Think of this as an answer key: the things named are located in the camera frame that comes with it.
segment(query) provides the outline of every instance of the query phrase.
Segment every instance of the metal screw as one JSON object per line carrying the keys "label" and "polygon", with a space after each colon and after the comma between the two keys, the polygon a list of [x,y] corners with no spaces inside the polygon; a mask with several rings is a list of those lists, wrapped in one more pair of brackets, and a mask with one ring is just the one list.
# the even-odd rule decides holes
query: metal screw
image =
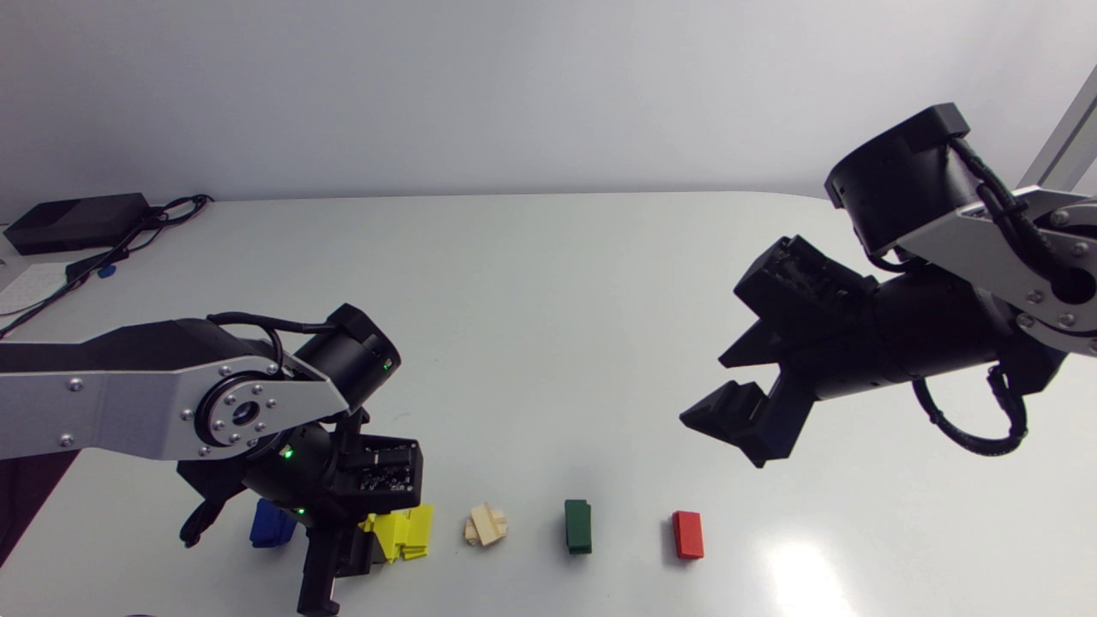
{"label": "metal screw", "polygon": [[1056,210],[1051,213],[1051,224],[1056,227],[1062,227],[1071,222],[1071,214],[1065,210]]}

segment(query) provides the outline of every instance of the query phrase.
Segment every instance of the black box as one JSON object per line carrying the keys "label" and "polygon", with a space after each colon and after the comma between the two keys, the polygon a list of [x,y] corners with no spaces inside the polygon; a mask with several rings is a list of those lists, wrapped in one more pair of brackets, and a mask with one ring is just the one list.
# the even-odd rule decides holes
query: black box
{"label": "black box", "polygon": [[20,255],[113,247],[151,209],[140,193],[39,203],[4,229]]}

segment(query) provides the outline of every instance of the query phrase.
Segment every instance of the black cable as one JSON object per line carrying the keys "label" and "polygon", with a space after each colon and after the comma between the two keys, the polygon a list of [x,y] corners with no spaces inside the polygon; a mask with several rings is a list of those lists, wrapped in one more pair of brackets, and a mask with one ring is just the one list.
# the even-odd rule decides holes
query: black cable
{"label": "black cable", "polygon": [[892,263],[891,261],[887,261],[883,257],[872,255],[868,250],[864,251],[864,256],[869,258],[870,263],[872,263],[877,268],[880,268],[881,270],[886,270],[889,272],[896,272],[896,273],[909,272],[911,270],[914,270],[916,267],[921,265],[918,261],[903,261],[901,263]]}
{"label": "black cable", "polygon": [[[301,322],[291,322],[289,319],[279,319],[276,317],[267,317],[264,315],[241,313],[239,311],[206,315],[206,319],[218,326],[247,325],[263,328],[263,332],[267,333],[267,337],[271,339],[271,347],[274,349],[274,362],[278,364],[279,369],[282,369],[285,366],[285,350],[282,347],[282,339],[275,330],[292,332],[297,334],[320,334],[336,329],[336,326],[332,324],[304,324]],[[282,375],[283,373],[279,370],[276,374]]]}
{"label": "black cable", "polygon": [[[49,307],[52,304],[54,304],[61,298],[65,298],[65,295],[67,295],[69,292],[78,289],[88,280],[88,277],[90,277],[92,272],[99,270],[100,268],[104,268],[113,263],[114,261],[117,261],[120,256],[128,255],[129,253],[132,253],[131,249],[128,248],[129,244],[133,243],[134,239],[136,239],[137,236],[140,235],[143,232],[156,229],[156,233],[152,234],[152,237],[149,238],[144,244],[139,245],[136,248],[137,250],[140,250],[147,247],[149,244],[151,244],[151,242],[155,240],[156,237],[159,235],[159,232],[165,227],[180,225],[192,218],[195,214],[201,212],[202,209],[204,209],[205,205],[211,201],[214,201],[214,199],[205,193],[200,193],[196,195],[172,200],[162,207],[150,209],[149,215],[146,216],[144,220],[142,220],[142,222],[138,223],[136,226],[134,226],[134,228],[131,229],[129,233],[126,234],[126,236],[118,244],[114,245],[114,247],[108,250],[106,253],[97,256],[99,257],[99,259],[89,258],[93,259],[91,266],[83,269],[79,274],[69,278],[69,280],[60,289],[58,289],[53,294],[48,295],[47,298],[45,298],[39,302],[36,302],[30,306],[23,307],[19,311],[14,311],[10,314],[4,315],[4,316],[11,316],[12,314],[15,314],[20,316],[15,318],[12,323],[0,328],[0,339],[3,339],[5,336],[11,334],[12,330],[22,326],[26,322],[33,319],[38,313],[45,311],[47,307]],[[193,203],[194,207],[192,207],[190,211],[188,211],[182,215],[176,216],[174,218],[169,217],[168,212],[170,210],[179,207],[180,205],[188,202]]]}
{"label": "black cable", "polygon": [[1084,292],[1077,289],[1076,279],[1071,274],[1070,267],[1055,253],[1040,229],[1025,216],[1028,204],[1014,197],[1002,179],[983,162],[966,142],[953,137],[949,145],[972,176],[982,181],[975,188],[975,192],[983,200],[991,213],[991,220],[997,225],[1017,257],[1060,293],[1084,295]]}
{"label": "black cable", "polygon": [[289,319],[279,319],[278,317],[241,313],[239,311],[206,315],[206,319],[217,324],[218,326],[245,324],[297,334],[323,334],[336,329],[336,326],[332,324],[303,324],[301,322],[291,322]]}
{"label": "black cable", "polygon": [[[267,337],[271,339],[271,347],[274,349],[274,363],[278,364],[279,369],[281,369],[285,366],[285,349],[282,348],[282,337],[274,332],[274,328],[269,328],[267,326],[260,327],[262,327],[263,332],[267,333]],[[281,370],[274,373],[274,375],[279,379],[281,379],[284,374],[285,373]]]}
{"label": "black cable", "polygon": [[1000,457],[1016,450],[1025,436],[1028,435],[1028,413],[1025,410],[1025,400],[1019,394],[1014,393],[1006,384],[1005,371],[999,364],[991,367],[986,381],[991,384],[991,392],[997,399],[998,406],[1006,412],[1006,416],[1009,418],[1009,435],[1002,439],[976,437],[949,422],[945,417],[945,412],[934,403],[925,379],[914,381],[914,395],[917,396],[921,408],[929,415],[929,422],[936,424],[949,439],[970,452],[984,457]]}

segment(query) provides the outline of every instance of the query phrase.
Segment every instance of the red block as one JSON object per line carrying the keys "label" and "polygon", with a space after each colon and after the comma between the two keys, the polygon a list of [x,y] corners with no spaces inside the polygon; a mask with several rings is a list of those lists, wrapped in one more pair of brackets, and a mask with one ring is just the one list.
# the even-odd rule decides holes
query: red block
{"label": "red block", "polygon": [[701,515],[695,512],[678,511],[674,515],[675,542],[678,559],[701,559],[704,557],[704,540],[701,537]]}

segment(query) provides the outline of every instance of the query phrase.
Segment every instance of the green block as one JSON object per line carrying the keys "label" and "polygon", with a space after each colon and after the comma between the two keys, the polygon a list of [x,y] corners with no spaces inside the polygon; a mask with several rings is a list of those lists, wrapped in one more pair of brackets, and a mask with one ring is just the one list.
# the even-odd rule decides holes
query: green block
{"label": "green block", "polygon": [[590,554],[590,504],[587,500],[564,502],[564,524],[567,528],[567,552]]}

